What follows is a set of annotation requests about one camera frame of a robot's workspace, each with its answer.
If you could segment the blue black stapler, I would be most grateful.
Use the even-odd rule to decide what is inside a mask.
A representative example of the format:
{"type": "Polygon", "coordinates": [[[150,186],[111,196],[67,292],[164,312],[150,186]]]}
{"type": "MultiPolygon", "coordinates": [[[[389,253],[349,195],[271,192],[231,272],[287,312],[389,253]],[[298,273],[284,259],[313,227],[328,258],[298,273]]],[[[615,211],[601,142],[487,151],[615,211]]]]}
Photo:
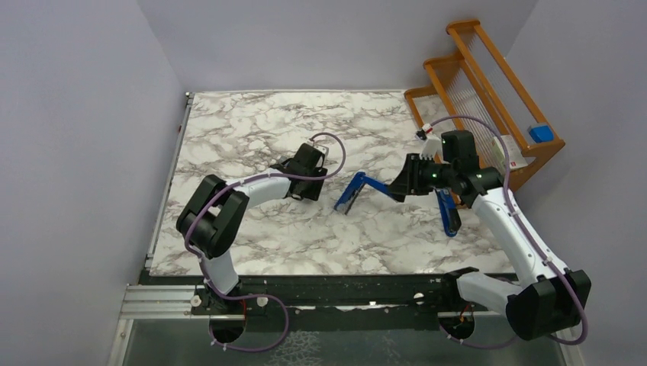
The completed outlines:
{"type": "Polygon", "coordinates": [[[389,192],[388,186],[383,181],[369,177],[365,172],[357,172],[334,204],[333,209],[344,215],[348,214],[365,186],[369,186],[395,201],[395,197],[389,192]]]}

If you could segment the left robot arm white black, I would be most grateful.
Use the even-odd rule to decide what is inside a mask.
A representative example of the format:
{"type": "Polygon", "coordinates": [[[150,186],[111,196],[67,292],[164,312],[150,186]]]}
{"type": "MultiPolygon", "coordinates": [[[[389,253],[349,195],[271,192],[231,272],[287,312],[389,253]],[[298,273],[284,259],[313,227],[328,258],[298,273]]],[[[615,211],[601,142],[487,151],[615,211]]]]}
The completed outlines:
{"type": "Polygon", "coordinates": [[[327,169],[327,148],[303,143],[291,158],[263,173],[238,181],[208,175],[196,188],[176,221],[188,251],[198,257],[204,279],[212,287],[211,303],[222,313],[240,302],[235,288],[239,276],[233,266],[233,245],[245,213],[266,202],[292,198],[317,201],[327,169]]]}

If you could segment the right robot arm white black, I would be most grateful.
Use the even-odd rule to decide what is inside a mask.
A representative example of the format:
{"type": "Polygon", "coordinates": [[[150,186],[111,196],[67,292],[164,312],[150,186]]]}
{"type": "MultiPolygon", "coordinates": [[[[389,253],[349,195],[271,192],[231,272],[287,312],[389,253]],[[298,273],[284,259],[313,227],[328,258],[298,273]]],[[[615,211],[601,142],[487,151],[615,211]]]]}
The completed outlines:
{"type": "Polygon", "coordinates": [[[516,336],[527,341],[573,326],[581,326],[581,337],[586,337],[587,274],[570,270],[553,255],[517,206],[503,175],[494,167],[481,167],[471,132],[446,132],[438,141],[443,162],[407,154],[400,174],[387,185],[389,194],[402,201],[408,195],[450,190],[492,232],[519,281],[511,284],[463,268],[444,277],[442,304],[450,310],[467,303],[487,307],[505,316],[516,336]]]}

